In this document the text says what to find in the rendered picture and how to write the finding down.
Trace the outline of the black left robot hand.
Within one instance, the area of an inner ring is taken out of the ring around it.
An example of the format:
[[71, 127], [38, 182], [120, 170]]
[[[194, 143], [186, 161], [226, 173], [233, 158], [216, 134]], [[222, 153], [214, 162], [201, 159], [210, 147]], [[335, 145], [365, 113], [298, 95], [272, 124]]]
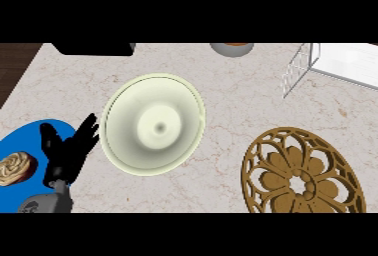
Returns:
[[99, 141], [96, 120], [96, 115], [90, 114], [74, 135], [67, 139], [61, 138], [49, 123], [40, 125], [41, 150], [47, 157], [43, 184], [49, 188], [58, 180], [72, 184], [78, 177], [87, 155]]

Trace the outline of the brown swirled croissant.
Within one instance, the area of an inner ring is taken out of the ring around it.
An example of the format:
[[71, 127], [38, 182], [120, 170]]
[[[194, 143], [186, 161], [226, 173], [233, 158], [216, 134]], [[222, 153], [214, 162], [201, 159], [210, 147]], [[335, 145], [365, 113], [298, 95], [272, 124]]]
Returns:
[[27, 181], [37, 170], [37, 159], [27, 152], [12, 153], [0, 161], [0, 186]]

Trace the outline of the black appliance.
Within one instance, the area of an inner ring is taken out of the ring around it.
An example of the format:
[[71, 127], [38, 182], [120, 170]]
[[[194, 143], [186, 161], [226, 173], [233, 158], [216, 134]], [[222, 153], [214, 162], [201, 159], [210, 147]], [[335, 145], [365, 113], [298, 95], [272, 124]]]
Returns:
[[64, 55], [83, 56], [132, 56], [134, 43], [55, 43], [55, 48]]

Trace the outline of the brown wooden flower trivet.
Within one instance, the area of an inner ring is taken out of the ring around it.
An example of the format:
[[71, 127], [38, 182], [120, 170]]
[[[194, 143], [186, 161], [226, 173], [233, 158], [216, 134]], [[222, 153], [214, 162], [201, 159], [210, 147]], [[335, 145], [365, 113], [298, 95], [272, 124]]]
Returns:
[[353, 169], [332, 145], [309, 131], [279, 127], [251, 143], [241, 168], [251, 213], [365, 213]]

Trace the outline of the blue placemat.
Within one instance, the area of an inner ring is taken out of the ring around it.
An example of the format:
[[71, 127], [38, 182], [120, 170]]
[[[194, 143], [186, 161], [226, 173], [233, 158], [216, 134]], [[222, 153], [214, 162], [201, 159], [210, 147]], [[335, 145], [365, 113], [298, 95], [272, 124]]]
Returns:
[[37, 169], [31, 178], [18, 184], [0, 186], [0, 213], [16, 212], [28, 197], [53, 192], [53, 190], [43, 185], [47, 157], [41, 150], [41, 123], [49, 123], [55, 127], [62, 139], [67, 139], [75, 133], [75, 129], [68, 123], [56, 119], [44, 119], [19, 127], [0, 140], [0, 161], [12, 153], [19, 151], [27, 152], [37, 160]]

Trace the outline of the grey bowl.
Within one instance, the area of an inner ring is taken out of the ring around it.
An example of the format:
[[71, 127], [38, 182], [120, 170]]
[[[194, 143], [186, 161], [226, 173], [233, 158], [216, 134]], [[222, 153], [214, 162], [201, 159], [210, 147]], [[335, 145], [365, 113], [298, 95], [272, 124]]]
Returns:
[[253, 48], [254, 48], [254, 44], [253, 43], [247, 43], [244, 45], [229, 45], [226, 43], [211, 43], [210, 44], [213, 50], [223, 56], [226, 57], [242, 57], [244, 55], [247, 55]]

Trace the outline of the pale cream tiered shelf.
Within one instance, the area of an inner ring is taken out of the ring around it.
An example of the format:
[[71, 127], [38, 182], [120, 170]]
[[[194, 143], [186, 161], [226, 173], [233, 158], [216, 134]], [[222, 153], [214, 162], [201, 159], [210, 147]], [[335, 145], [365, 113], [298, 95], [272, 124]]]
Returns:
[[101, 144], [112, 164], [136, 176], [171, 171], [192, 155], [205, 129], [205, 107], [192, 84], [168, 73], [136, 77], [112, 95]]

